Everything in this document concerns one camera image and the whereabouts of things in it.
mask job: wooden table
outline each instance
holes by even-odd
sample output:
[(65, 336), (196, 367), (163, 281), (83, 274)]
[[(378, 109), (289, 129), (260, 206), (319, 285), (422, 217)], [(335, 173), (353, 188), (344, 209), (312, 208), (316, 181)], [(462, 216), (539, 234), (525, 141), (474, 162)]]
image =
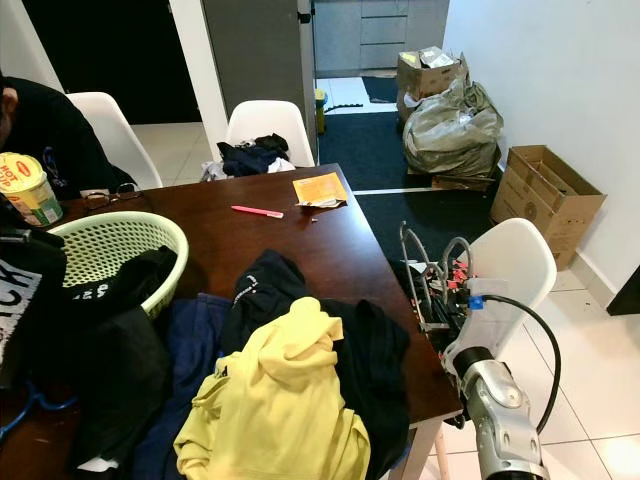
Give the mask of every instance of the wooden table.
[[(297, 198), (291, 181), (330, 172), (337, 172), (347, 188), (347, 205), (334, 210), (296, 207)], [(236, 212), (231, 210), (231, 205), (282, 211), (284, 218), (278, 220)], [(87, 214), (80, 200), (67, 202), (65, 206), (64, 221)], [(208, 292), (232, 298), (236, 279), (265, 248), (273, 248), (296, 262), (306, 277), (309, 291), (316, 297), (350, 303), (367, 299), (382, 307), (411, 338), (404, 372), (412, 422), (412, 448), (391, 478), (419, 478), (442, 420), (460, 412), (461, 406), (438, 357), (425, 336), (418, 332), (410, 303), (338, 165), (147, 190), (140, 198), (115, 202), (92, 213), (117, 210), (154, 212), (182, 228), (190, 251), (176, 297), (194, 297), (198, 292)], [(399, 228), (401, 220), (398, 218), (398, 225), (389, 228)], [(32, 416), (11, 432), (0, 452), (0, 471), (15, 467), (12, 455), (20, 455), (21, 450), (29, 449), (30, 436), (38, 435), (46, 440), (47, 428), (38, 424), (44, 421), (41, 416)], [(45, 471), (51, 474), (52, 465), (46, 465)]]

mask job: white tile floor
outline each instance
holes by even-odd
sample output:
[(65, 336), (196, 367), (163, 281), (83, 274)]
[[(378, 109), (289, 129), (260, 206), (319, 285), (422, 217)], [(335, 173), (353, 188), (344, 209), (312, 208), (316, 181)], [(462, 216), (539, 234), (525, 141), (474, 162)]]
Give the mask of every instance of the white tile floor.
[[(395, 110), (394, 104), (371, 104), (360, 78), (319, 80), (318, 85), (329, 93), (327, 106), (364, 105), (331, 114)], [(166, 186), (198, 181), (200, 163), (211, 159), (201, 124), (134, 130)], [(609, 317), (570, 271), (558, 274), (538, 312), (555, 332), (563, 360), (561, 391), (541, 435), (552, 479), (640, 479), (640, 315)], [(553, 355), (534, 321), (518, 330), (503, 360), (529, 395), (537, 423), (551, 386)], [(473, 425), (463, 431), (445, 426), (452, 480), (480, 479), (474, 435)], [(421, 479), (439, 478), (431, 456)]]

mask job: white wall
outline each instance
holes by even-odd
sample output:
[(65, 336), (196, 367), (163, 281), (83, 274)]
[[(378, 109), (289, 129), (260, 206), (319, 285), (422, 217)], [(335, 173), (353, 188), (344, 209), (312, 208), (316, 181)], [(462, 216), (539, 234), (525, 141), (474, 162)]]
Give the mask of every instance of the white wall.
[(0, 0), (0, 67), (20, 77), (62, 91), (21, 0)]
[(214, 160), (221, 162), (227, 115), (200, 0), (169, 0), (198, 109)]
[(444, 47), (504, 116), (609, 195), (579, 253), (614, 292), (640, 264), (640, 2), (451, 0)]

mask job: eyeglasses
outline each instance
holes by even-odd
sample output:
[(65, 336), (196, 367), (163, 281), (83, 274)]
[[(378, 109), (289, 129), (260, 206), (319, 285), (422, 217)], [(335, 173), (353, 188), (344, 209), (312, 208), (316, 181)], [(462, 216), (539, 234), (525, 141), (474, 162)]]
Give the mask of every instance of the eyeglasses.
[(138, 186), (135, 183), (123, 183), (116, 188), (116, 193), (109, 195), (104, 192), (91, 192), (84, 197), (87, 210), (97, 210), (103, 208), (112, 203), (125, 200), (131, 200), (132, 198), (138, 198), (142, 196), (142, 192), (138, 190)]

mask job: plastic basket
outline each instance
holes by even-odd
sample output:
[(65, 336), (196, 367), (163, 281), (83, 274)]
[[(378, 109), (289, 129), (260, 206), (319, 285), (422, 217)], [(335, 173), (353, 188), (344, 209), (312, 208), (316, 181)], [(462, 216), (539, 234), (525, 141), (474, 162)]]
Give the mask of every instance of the plastic basket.
[(111, 277), (124, 262), (147, 250), (162, 245), (173, 250), (178, 258), (171, 273), (141, 305), (152, 320), (171, 302), (189, 257), (189, 244), (182, 229), (168, 218), (153, 213), (103, 213), (60, 225), (49, 232), (65, 240), (65, 287)]

